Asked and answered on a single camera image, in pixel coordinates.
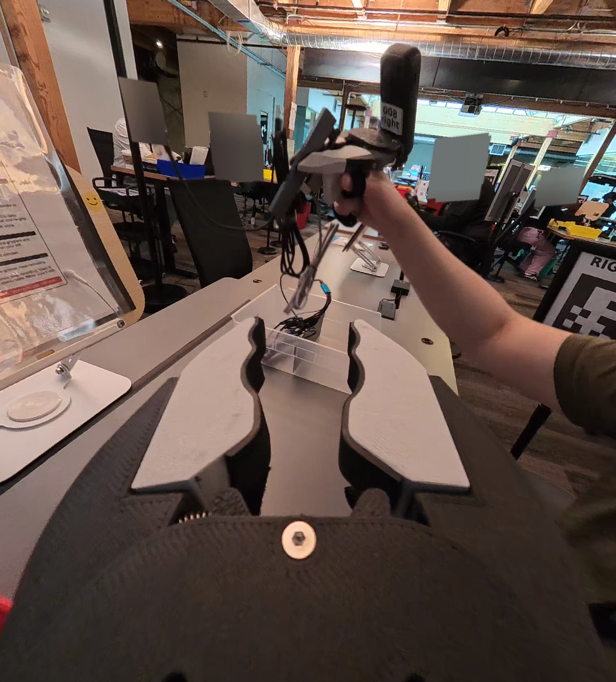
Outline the clear plastic bin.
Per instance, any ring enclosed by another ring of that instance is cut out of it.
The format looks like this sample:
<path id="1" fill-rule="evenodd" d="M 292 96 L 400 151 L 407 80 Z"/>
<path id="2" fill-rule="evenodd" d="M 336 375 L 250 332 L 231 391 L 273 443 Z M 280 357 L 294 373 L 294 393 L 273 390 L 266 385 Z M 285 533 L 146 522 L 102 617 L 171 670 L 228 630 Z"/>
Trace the clear plastic bin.
<path id="1" fill-rule="evenodd" d="M 302 379 L 348 394 L 350 323 L 361 319 L 375 329 L 382 328 L 379 312 L 346 304 L 331 297 L 318 285 L 309 294 L 304 310 L 286 309 L 294 291 L 269 288 L 232 314 L 235 324 L 259 317 L 266 329 L 263 363 Z"/>

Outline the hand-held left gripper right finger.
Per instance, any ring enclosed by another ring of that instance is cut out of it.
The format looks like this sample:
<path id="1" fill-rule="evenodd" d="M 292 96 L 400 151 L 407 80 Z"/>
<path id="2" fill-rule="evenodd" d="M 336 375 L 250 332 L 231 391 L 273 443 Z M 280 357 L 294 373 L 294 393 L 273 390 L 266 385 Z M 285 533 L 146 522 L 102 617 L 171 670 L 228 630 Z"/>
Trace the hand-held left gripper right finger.
<path id="1" fill-rule="evenodd" d="M 426 368 L 362 319 L 350 323 L 341 443 L 405 491 L 468 493 L 470 482 Z"/>

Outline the black office chair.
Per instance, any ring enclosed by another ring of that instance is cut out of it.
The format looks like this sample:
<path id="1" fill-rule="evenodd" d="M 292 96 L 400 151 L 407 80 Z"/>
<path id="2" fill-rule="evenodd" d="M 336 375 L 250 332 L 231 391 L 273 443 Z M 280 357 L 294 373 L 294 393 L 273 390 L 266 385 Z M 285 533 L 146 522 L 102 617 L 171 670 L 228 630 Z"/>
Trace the black office chair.
<path id="1" fill-rule="evenodd" d="M 141 247 L 148 242 L 148 231 L 144 224 L 135 177 L 126 171 L 113 170 L 115 150 L 114 136 L 111 133 L 88 128 L 88 135 L 103 172 L 102 176 L 92 180 L 92 186 L 107 209 L 120 213 L 121 219 L 114 223 L 114 230 L 127 245 L 129 259 L 137 267 L 139 277 L 145 278 L 147 261 L 141 256 Z M 152 179 L 149 173 L 145 173 L 145 181 L 152 226 L 159 231 L 155 239 L 161 247 L 163 268 L 166 273 L 175 275 L 177 243 L 171 232 L 172 211 L 169 210 L 166 183 Z"/>
<path id="2" fill-rule="evenodd" d="M 167 183 L 201 288 L 253 270 L 252 250 L 229 181 L 170 179 Z"/>

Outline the blue storage bin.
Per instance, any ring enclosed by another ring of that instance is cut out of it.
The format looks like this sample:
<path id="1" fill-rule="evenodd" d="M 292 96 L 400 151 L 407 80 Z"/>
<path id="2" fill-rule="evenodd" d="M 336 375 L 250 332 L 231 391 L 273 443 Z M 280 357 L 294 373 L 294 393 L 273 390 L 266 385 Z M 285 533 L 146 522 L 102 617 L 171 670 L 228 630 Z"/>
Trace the blue storage bin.
<path id="1" fill-rule="evenodd" d="M 206 166 L 203 164 L 185 164 L 177 161 L 173 164 L 169 159 L 157 160 L 157 170 L 166 177 L 184 179 L 203 179 L 206 176 Z"/>

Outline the silver spiral air duct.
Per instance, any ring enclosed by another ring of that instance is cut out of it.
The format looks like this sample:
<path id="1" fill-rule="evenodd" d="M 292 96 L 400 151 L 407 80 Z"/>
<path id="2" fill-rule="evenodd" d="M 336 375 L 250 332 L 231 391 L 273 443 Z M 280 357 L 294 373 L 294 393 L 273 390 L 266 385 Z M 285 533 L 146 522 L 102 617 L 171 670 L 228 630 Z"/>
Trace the silver spiral air duct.
<path id="1" fill-rule="evenodd" d="M 243 1 L 236 22 L 283 46 L 616 70 L 616 1 Z"/>

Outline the white tablet stand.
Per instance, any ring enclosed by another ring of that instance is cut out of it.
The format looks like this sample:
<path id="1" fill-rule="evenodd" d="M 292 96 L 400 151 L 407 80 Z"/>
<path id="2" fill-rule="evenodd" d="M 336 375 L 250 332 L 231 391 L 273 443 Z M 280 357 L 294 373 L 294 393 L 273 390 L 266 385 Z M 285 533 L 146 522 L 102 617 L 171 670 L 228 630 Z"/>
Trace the white tablet stand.
<path id="1" fill-rule="evenodd" d="M 359 239 L 352 246 L 351 251 L 356 255 L 356 260 L 350 266 L 351 271 L 373 277 L 386 276 L 389 265 L 381 260 L 371 244 Z"/>

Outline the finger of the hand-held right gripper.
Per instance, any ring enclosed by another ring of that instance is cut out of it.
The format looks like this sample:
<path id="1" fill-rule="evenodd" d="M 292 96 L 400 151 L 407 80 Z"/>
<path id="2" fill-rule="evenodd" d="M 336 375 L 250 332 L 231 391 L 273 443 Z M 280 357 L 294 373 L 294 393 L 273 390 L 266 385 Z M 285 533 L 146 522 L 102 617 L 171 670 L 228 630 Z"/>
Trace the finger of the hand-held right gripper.
<path id="1" fill-rule="evenodd" d="M 375 161 L 375 156 L 365 147 L 347 144 L 339 148 L 313 151 L 298 163 L 297 169 L 308 175 L 341 175 L 346 172 L 346 166 L 351 161 L 369 164 Z"/>

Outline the person's right forearm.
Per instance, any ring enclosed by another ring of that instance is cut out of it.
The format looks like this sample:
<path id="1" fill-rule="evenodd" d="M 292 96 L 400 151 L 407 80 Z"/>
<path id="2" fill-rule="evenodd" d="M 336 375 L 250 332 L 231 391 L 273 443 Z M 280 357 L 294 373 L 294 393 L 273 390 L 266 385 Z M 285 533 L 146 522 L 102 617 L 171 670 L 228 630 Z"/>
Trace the person's right forearm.
<path id="1" fill-rule="evenodd" d="M 386 209 L 378 230 L 434 322 L 477 368 L 560 411 L 554 364 L 569 333 L 514 311 L 406 204 Z"/>

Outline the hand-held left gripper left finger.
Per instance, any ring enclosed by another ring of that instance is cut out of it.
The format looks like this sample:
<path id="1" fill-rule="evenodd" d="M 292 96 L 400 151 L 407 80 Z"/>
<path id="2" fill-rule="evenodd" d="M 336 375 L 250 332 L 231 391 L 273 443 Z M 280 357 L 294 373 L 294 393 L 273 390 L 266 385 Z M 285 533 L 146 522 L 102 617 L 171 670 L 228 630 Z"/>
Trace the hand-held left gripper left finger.
<path id="1" fill-rule="evenodd" d="M 180 373 L 131 484 L 132 490 L 195 490 L 209 473 L 223 482 L 223 457 L 261 431 L 266 330 L 250 317 L 199 352 Z"/>

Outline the person's right hand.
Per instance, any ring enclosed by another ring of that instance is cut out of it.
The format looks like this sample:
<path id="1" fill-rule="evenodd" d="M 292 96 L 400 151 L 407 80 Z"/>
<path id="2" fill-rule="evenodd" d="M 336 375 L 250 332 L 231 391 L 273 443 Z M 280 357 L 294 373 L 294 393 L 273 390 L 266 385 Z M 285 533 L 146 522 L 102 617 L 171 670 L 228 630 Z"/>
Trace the person's right hand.
<path id="1" fill-rule="evenodd" d="M 349 173 L 340 176 L 339 187 L 340 192 L 334 204 L 335 213 L 341 217 L 355 216 L 360 223 L 374 228 L 385 237 L 393 236 L 399 226 L 418 217 L 383 171 L 369 173 L 363 196 L 346 196 L 355 194 L 354 179 Z"/>

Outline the framed marker tag sign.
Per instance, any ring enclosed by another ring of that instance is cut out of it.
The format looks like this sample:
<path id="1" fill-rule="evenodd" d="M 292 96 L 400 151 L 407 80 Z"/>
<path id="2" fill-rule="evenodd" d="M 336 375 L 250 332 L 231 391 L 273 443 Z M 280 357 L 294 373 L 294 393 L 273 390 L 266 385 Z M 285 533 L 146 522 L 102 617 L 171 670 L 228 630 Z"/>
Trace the framed marker tag sign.
<path id="1" fill-rule="evenodd" d="M 564 331 L 616 340 L 616 247 L 574 243 L 533 319 Z"/>

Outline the instruction sheet document stand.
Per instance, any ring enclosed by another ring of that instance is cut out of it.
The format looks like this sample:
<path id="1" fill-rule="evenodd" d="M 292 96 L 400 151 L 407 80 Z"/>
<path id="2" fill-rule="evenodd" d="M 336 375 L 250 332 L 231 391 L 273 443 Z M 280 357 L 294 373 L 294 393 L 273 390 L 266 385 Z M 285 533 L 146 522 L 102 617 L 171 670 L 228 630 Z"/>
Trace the instruction sheet document stand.
<path id="1" fill-rule="evenodd" d="M 22 72 L 0 64 L 0 485 L 131 388 L 82 353 L 144 301 L 49 139 Z"/>

